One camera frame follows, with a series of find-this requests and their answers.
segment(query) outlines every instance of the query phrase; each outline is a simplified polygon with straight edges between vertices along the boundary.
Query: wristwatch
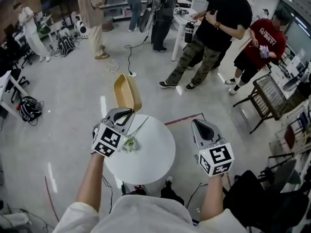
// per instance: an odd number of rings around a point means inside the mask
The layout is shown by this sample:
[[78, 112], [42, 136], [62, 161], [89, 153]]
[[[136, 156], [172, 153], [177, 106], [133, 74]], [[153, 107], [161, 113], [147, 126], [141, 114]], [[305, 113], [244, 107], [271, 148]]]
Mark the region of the wristwatch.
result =
[[218, 30], [219, 27], [220, 27], [220, 25], [221, 25], [221, 22], [218, 22], [218, 21], [217, 21], [217, 22], [215, 23], [214, 27]]

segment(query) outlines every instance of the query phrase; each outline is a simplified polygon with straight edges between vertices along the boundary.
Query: black t-shirt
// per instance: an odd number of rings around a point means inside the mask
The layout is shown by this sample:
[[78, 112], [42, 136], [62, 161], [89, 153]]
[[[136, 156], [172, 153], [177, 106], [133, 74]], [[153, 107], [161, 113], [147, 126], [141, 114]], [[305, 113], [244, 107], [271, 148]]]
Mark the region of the black t-shirt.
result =
[[[252, 22], [252, 9], [247, 0], [207, 0], [207, 11], [217, 13], [217, 21], [221, 24], [237, 29], [238, 25], [242, 25], [247, 29]], [[214, 51], [223, 51], [225, 44], [231, 40], [232, 36], [226, 34], [220, 29], [216, 29], [211, 25], [205, 17], [201, 25], [196, 31], [196, 35], [200, 41], [208, 48]]]

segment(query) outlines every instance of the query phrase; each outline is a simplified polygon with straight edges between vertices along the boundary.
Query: gray tiled floor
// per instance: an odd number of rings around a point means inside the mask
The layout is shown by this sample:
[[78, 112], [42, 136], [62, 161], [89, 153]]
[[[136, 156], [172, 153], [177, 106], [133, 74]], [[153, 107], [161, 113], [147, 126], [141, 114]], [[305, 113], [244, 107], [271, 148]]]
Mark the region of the gray tiled floor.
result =
[[[91, 130], [101, 119], [100, 97], [105, 96], [107, 110], [116, 106], [113, 84], [118, 76], [109, 74], [106, 68], [109, 68], [111, 60], [120, 61], [117, 72], [128, 73], [129, 50], [124, 45], [137, 45], [146, 35], [129, 33], [128, 23], [117, 22], [113, 31], [103, 33], [106, 50], [111, 55], [107, 60], [95, 61], [88, 40], [83, 40], [66, 58], [53, 57], [49, 63], [39, 63], [36, 60], [32, 66], [26, 66], [23, 70], [23, 74], [31, 82], [26, 90], [38, 100], [43, 100], [45, 107], [37, 126], [32, 127], [9, 116], [0, 133], [5, 176], [1, 192], [10, 206], [26, 208], [55, 225], [44, 176], [47, 177], [58, 216], [74, 202], [89, 160]], [[165, 46], [169, 49], [166, 53], [152, 52], [149, 39], [143, 46], [133, 49], [131, 69], [139, 74], [137, 86], [143, 102], [139, 113], [151, 115], [162, 122], [204, 113], [206, 120], [216, 124], [232, 145], [236, 160], [229, 174], [230, 178], [233, 179], [235, 174], [241, 174], [247, 169], [258, 174], [267, 165], [267, 157], [270, 155], [268, 143], [279, 129], [279, 123], [273, 119], [266, 121], [250, 135], [250, 127], [253, 128], [259, 121], [258, 114], [250, 102], [236, 108], [232, 108], [232, 105], [251, 92], [252, 84], [246, 85], [231, 97], [228, 95], [229, 87], [220, 78], [228, 79], [233, 76], [233, 60], [247, 37], [233, 43], [219, 70], [210, 73], [201, 86], [193, 92], [183, 91], [180, 95], [176, 89], [162, 90], [158, 87], [158, 82], [165, 80], [176, 65], [176, 62], [171, 61], [175, 35], [176, 31], [171, 29], [165, 41]], [[260, 71], [257, 77], [266, 72]], [[186, 85], [193, 75], [194, 71], [186, 71], [180, 85]], [[52, 168], [57, 190], [52, 189], [48, 166]], [[107, 168], [104, 175], [113, 185], [115, 202], [121, 192], [117, 190], [113, 175]], [[197, 177], [191, 179], [197, 179], [194, 182], [197, 184], [204, 182]], [[178, 189], [189, 185], [185, 179], [181, 182], [181, 179], [175, 177], [174, 180]], [[103, 193], [101, 215], [105, 216], [110, 204], [110, 190], [104, 188]], [[191, 193], [185, 193], [186, 202]], [[201, 199], [202, 196], [199, 195], [193, 198], [193, 208], [200, 207]], [[41, 224], [33, 220], [39, 228]]]

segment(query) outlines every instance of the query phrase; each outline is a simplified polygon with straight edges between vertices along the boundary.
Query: beige pants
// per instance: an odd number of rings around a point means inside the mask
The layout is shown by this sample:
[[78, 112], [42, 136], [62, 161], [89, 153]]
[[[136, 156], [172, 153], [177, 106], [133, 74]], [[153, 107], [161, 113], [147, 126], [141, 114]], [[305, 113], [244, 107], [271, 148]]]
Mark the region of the beige pants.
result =
[[95, 26], [88, 29], [88, 39], [95, 56], [101, 56], [103, 52], [102, 26]]
[[38, 33], [26, 34], [26, 41], [29, 47], [31, 48], [31, 50], [34, 51], [36, 55], [43, 56], [43, 57], [49, 56], [49, 52], [47, 48], [44, 46], [44, 44], [42, 43], [42, 41], [40, 40]]

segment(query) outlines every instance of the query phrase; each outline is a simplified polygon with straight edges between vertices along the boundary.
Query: white shirt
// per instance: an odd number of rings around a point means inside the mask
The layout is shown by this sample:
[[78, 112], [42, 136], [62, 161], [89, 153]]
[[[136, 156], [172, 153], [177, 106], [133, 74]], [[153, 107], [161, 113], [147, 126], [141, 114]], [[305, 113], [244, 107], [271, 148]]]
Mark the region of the white shirt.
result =
[[174, 200], [141, 195], [119, 198], [112, 212], [99, 220], [95, 209], [76, 202], [68, 207], [53, 233], [246, 233], [226, 209], [220, 215], [192, 225], [188, 210]]
[[[29, 7], [23, 8], [22, 12], [18, 16], [20, 23], [24, 22], [28, 16], [30, 16], [33, 11]], [[34, 19], [29, 20], [23, 27], [24, 34], [26, 36], [35, 34], [37, 32], [37, 26], [35, 25]]]

